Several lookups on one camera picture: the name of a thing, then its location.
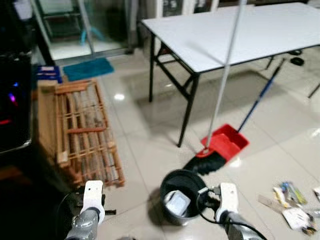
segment black bucket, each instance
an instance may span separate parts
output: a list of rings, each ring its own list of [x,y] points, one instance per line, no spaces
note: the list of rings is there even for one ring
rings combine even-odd
[[[204,181],[195,173],[188,170],[174,170],[170,172],[162,181],[160,187],[160,198],[164,216],[169,222],[175,225],[186,225],[188,221],[199,215],[196,206],[198,191],[205,188]],[[172,191],[179,190],[190,199],[190,204],[182,216],[176,215],[166,207],[166,195]],[[199,209],[205,209],[202,198],[199,200]]]

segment broom handle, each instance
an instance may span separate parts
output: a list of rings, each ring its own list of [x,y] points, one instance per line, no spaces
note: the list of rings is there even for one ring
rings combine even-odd
[[[238,33],[238,24],[239,24],[239,21],[240,21],[241,16],[242,16],[243,8],[247,4],[247,0],[239,0],[238,4],[239,4],[239,8],[238,8],[238,11],[237,11],[237,14],[236,14],[236,17],[235,17],[235,22],[234,22],[234,26],[233,26],[233,30],[232,30],[230,43],[229,43],[229,49],[228,49],[228,53],[227,53],[225,64],[224,64],[223,75],[222,75],[222,79],[221,79],[221,83],[220,83],[220,90],[219,90],[219,94],[218,94],[218,97],[217,97],[214,113],[213,113],[212,118],[211,118],[208,136],[207,136],[207,139],[206,139],[206,144],[205,144],[205,148],[206,149],[209,148],[209,144],[210,144],[210,141],[211,141],[211,132],[213,131],[214,122],[215,122],[215,120],[217,118],[217,115],[218,115],[218,112],[219,112],[219,108],[220,108],[220,104],[221,104],[221,100],[222,100],[222,96],[224,94],[227,78],[228,78],[229,71],[230,71],[230,59],[231,59],[231,55],[232,55],[232,52],[233,52],[233,49],[234,49],[235,39],[236,39],[236,36],[237,36],[237,33]]]

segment metal pole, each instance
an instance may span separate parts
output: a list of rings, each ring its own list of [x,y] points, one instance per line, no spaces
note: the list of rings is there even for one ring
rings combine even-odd
[[[93,46],[93,38],[91,35],[91,25],[90,25],[90,21],[88,18],[88,14],[86,11],[86,6],[85,6],[85,1],[84,0],[78,0],[78,4],[79,4],[79,9],[80,9],[80,15],[83,21],[83,25],[84,25],[84,29],[86,31],[86,36],[88,38],[88,43],[89,43],[89,47],[91,50],[91,55],[94,55],[94,46]]]
[[[228,53],[226,56],[226,60],[225,60],[225,64],[224,64],[224,70],[223,70],[223,76],[221,79],[221,83],[220,83],[220,90],[219,90],[219,94],[217,97],[217,102],[216,102],[216,106],[211,118],[211,122],[210,122],[210,127],[209,127],[209,131],[208,131],[208,135],[207,135],[207,139],[206,139],[206,143],[205,143],[205,148],[209,148],[209,144],[211,141],[211,132],[213,131],[214,128],[214,122],[217,118],[218,112],[219,112],[219,108],[220,108],[220,104],[221,104],[221,100],[222,100],[222,96],[226,87],[226,82],[227,82],[227,78],[229,75],[229,71],[230,71],[230,59],[231,59],[231,55],[234,49],[234,45],[235,45],[235,39],[238,33],[238,25],[239,25],[239,21],[241,19],[242,16],[242,12],[243,12],[243,8],[245,7],[245,5],[247,4],[247,0],[239,0],[239,8],[235,17],[235,22],[234,22],[234,26],[233,26],[233,30],[232,30],[232,35],[231,35],[231,39],[230,39],[230,43],[229,43],[229,49],[228,49]]]

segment white object in bucket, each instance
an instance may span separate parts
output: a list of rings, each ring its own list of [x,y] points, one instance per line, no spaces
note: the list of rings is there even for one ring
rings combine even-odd
[[[165,206],[170,210],[170,212],[174,213],[175,215],[182,216],[182,214],[189,206],[190,202],[190,198],[184,195],[181,191],[176,190]]]

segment blue mop handle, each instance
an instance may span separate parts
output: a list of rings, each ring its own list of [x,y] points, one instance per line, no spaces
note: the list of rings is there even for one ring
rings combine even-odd
[[[264,86],[264,88],[262,89],[262,91],[260,92],[259,97],[255,100],[253,106],[251,107],[250,111],[248,112],[248,114],[245,116],[245,119],[243,120],[243,122],[241,123],[238,132],[240,132],[240,130],[243,128],[243,126],[246,124],[247,120],[249,119],[249,117],[251,116],[251,114],[253,113],[253,111],[255,110],[256,106],[258,105],[258,103],[260,102],[260,100],[263,98],[263,96],[265,95],[265,93],[268,91],[268,89],[270,88],[270,86],[272,85],[274,79],[276,78],[282,64],[284,64],[285,62],[285,58],[282,59],[281,63],[279,64],[279,66],[276,68],[276,70],[274,71],[272,77],[270,78],[270,80],[267,82],[267,84]]]

